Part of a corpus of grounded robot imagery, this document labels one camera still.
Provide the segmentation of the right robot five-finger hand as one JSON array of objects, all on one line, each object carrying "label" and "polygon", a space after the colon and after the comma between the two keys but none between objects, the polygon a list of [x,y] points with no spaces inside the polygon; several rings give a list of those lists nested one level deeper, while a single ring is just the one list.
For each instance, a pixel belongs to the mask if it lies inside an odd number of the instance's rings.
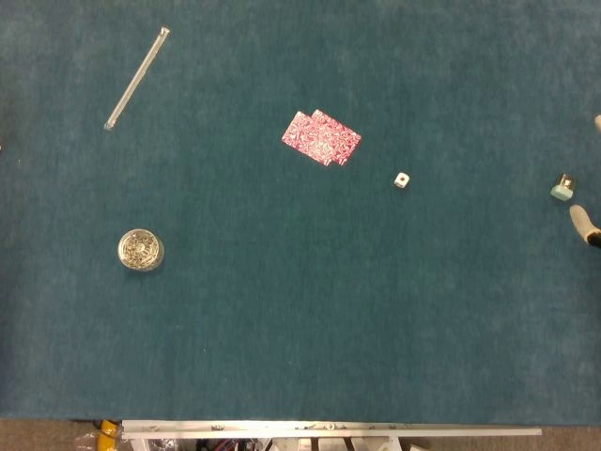
[{"label": "right robot five-finger hand", "polygon": [[590,246],[601,247],[600,228],[593,224],[588,212],[580,205],[569,208],[572,224],[580,237]]}]

